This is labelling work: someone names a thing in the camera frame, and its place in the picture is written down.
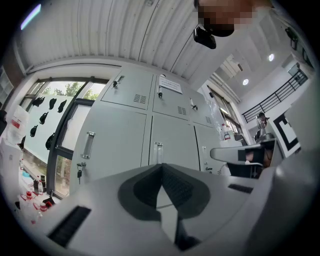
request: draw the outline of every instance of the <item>black railing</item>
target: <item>black railing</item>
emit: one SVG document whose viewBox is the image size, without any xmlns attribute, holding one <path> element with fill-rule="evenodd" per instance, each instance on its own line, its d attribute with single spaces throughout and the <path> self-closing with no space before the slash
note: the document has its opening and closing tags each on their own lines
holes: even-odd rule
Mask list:
<svg viewBox="0 0 320 256">
<path fill-rule="evenodd" d="M 269 97 L 261 101 L 259 104 L 249 109 L 242 115 L 247 123 L 256 118 L 260 112 L 266 113 L 267 111 L 274 108 L 276 105 L 281 103 L 285 98 L 291 95 L 297 90 L 308 77 L 300 69 L 294 74 L 284 85 L 282 85 L 278 90 L 276 90 Z"/>
</svg>

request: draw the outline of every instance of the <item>door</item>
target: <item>door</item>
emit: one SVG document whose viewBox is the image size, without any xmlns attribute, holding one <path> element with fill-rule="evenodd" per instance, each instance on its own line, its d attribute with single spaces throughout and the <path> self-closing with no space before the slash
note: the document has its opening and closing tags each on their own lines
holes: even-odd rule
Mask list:
<svg viewBox="0 0 320 256">
<path fill-rule="evenodd" d="M 211 115 L 211 108 L 207 104 L 205 97 L 195 90 L 186 88 L 186 94 L 189 97 L 190 120 L 194 123 L 208 127 L 214 127 L 214 120 Z"/>
<path fill-rule="evenodd" d="M 79 188 L 77 164 L 85 162 L 81 185 L 141 167 L 146 115 L 96 102 L 81 128 L 72 157 L 70 193 Z"/>
<path fill-rule="evenodd" d="M 155 164 L 155 143 L 162 144 L 162 163 L 199 171 L 195 130 L 187 121 L 155 113 L 152 119 L 149 163 Z"/>
<path fill-rule="evenodd" d="M 139 69 L 123 69 L 115 79 L 117 86 L 111 85 L 102 101 L 146 110 L 148 108 L 153 74 Z"/>
<path fill-rule="evenodd" d="M 218 161 L 210 157 L 211 149 L 221 148 L 218 132 L 214 128 L 205 127 L 199 124 L 194 127 L 198 142 L 201 171 L 220 174 L 220 169 L 225 162 Z"/>
<path fill-rule="evenodd" d="M 189 120 L 188 98 L 184 94 L 185 90 L 183 86 L 181 86 L 183 94 L 164 87 L 161 89 L 162 97 L 159 97 L 159 77 L 157 76 L 154 92 L 153 112 Z"/>
</svg>

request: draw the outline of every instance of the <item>key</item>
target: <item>key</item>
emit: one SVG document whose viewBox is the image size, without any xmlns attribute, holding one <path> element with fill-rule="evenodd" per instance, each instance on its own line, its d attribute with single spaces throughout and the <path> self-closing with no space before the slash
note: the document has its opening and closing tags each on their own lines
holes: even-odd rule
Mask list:
<svg viewBox="0 0 320 256">
<path fill-rule="evenodd" d="M 78 170 L 77 177 L 78 177 L 78 179 L 79 179 L 79 185 L 80 185 L 81 176 L 82 176 L 82 170 Z"/>
</svg>

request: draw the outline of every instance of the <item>ventilation slot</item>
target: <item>ventilation slot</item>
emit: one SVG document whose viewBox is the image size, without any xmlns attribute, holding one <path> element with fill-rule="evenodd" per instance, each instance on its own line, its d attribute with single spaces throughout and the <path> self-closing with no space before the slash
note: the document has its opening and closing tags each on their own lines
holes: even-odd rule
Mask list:
<svg viewBox="0 0 320 256">
<path fill-rule="evenodd" d="M 251 194 L 253 187 L 248 187 L 248 186 L 241 186 L 241 185 L 237 185 L 237 184 L 230 184 L 228 186 L 228 188 L 233 189 L 233 190 L 237 190 L 237 191 L 241 191 L 247 194 Z"/>
<path fill-rule="evenodd" d="M 134 102 L 138 102 L 138 103 L 139 103 L 139 101 L 140 101 L 140 97 L 141 97 L 141 95 L 136 94 L 136 95 L 134 96 L 133 101 L 134 101 Z"/>
<path fill-rule="evenodd" d="M 141 98 L 140 98 L 140 103 L 145 104 L 145 103 L 146 103 L 146 100 L 147 100 L 147 97 L 146 97 L 146 96 L 141 96 Z"/>
<path fill-rule="evenodd" d="M 181 115 L 187 115 L 187 111 L 184 107 L 180 107 L 178 106 L 178 113 L 181 114 Z"/>
<path fill-rule="evenodd" d="M 206 120 L 206 122 L 207 122 L 208 124 L 212 124 L 210 117 L 206 116 L 206 117 L 205 117 L 205 120 Z"/>
<path fill-rule="evenodd" d="M 48 237 L 66 247 L 90 212 L 88 208 L 77 206 Z"/>
</svg>

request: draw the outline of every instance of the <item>cabinet door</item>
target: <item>cabinet door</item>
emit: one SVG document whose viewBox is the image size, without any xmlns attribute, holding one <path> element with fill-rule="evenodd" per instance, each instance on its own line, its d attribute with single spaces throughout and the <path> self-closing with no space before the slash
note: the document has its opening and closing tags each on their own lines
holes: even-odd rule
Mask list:
<svg viewBox="0 0 320 256">
<path fill-rule="evenodd" d="M 163 144 L 163 163 L 199 171 L 199 156 L 194 127 L 187 121 L 155 113 L 152 120 L 150 164 L 155 143 Z"/>
<path fill-rule="evenodd" d="M 148 108 L 153 74 L 138 69 L 124 69 L 106 91 L 102 101 L 146 110 Z"/>
<path fill-rule="evenodd" d="M 75 145 L 70 193 L 80 186 L 77 164 L 81 162 L 86 163 L 81 185 L 141 167 L 146 115 L 106 106 L 102 101 L 97 103 L 87 115 Z M 95 133 L 92 143 L 89 143 L 91 151 L 87 150 L 87 132 Z M 89 152 L 89 159 L 81 157 L 85 151 Z"/>
<path fill-rule="evenodd" d="M 205 97 L 201 93 L 198 93 L 197 91 L 189 88 L 186 89 L 186 92 L 189 97 L 190 120 L 197 124 L 214 127 L 214 120 L 211 116 L 211 109 L 207 104 Z M 197 106 L 197 109 L 192 109 L 191 100 L 193 102 L 193 105 Z"/>
<path fill-rule="evenodd" d="M 188 97 L 181 86 L 182 93 L 162 88 L 162 98 L 158 96 L 159 77 L 156 78 L 153 112 L 168 116 L 189 120 Z"/>
<path fill-rule="evenodd" d="M 218 132 L 214 128 L 196 125 L 195 133 L 198 142 L 201 171 L 212 172 L 213 174 L 220 174 L 219 171 L 225 164 L 225 162 L 218 161 L 210 157 L 211 149 L 221 148 Z"/>
</svg>

